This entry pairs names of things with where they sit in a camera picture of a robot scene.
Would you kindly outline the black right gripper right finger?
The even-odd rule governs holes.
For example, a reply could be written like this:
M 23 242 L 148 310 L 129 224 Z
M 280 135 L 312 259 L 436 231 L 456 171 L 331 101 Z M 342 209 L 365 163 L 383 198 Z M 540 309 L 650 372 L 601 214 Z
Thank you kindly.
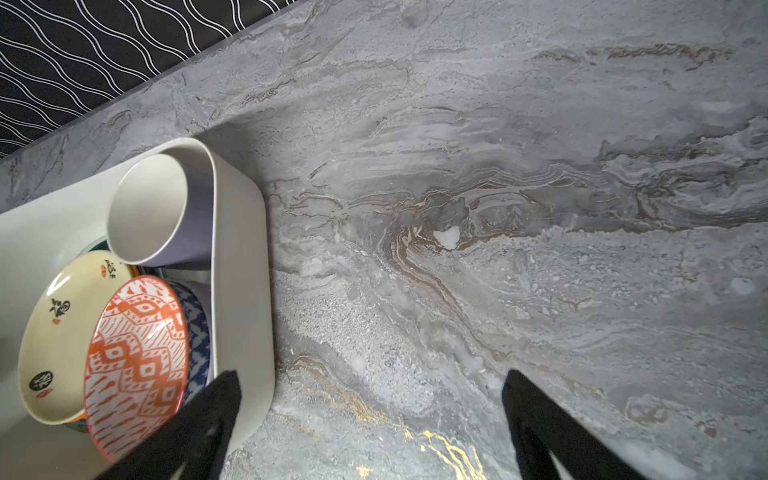
M 558 479 L 555 461 L 574 479 L 643 477 L 522 372 L 508 372 L 502 404 L 523 479 Z

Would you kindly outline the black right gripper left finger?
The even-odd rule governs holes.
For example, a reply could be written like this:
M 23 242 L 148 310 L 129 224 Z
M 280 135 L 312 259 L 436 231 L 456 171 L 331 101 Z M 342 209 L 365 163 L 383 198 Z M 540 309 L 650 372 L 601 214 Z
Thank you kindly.
M 217 479 L 242 399 L 236 371 L 221 373 L 100 479 Z

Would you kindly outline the cream plate with motifs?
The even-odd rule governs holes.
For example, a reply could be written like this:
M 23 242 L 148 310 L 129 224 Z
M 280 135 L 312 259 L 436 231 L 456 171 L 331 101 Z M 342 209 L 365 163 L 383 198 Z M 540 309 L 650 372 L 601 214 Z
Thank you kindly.
M 139 274 L 110 251 L 85 253 L 63 267 L 29 316 L 18 356 L 27 412 L 46 425 L 84 418 L 88 347 L 111 297 Z

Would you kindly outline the lilac ceramic bowl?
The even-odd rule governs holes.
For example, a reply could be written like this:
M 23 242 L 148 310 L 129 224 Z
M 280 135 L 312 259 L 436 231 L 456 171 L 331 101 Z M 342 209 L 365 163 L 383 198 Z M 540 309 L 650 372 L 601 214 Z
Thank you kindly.
M 210 319 L 212 317 L 212 301 L 210 286 L 205 283 L 189 281 L 189 280 L 176 280 L 176 283 L 180 283 L 187 289 L 189 289 L 200 303 L 205 316 Z

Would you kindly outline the lilac mug white inside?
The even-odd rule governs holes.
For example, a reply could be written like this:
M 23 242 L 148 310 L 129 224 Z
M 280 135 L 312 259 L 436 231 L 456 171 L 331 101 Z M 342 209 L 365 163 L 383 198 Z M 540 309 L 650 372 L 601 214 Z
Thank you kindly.
M 212 175 L 169 154 L 132 166 L 112 198 L 106 223 L 111 251 L 143 267 L 206 265 L 212 256 Z

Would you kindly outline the blue patterned bowl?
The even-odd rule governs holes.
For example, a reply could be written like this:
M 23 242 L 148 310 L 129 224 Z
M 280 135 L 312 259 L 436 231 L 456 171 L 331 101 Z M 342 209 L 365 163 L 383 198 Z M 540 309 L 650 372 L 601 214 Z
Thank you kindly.
M 176 280 L 142 275 L 125 283 L 107 303 L 88 347 L 86 423 L 112 462 L 171 419 L 213 376 L 210 319 Z

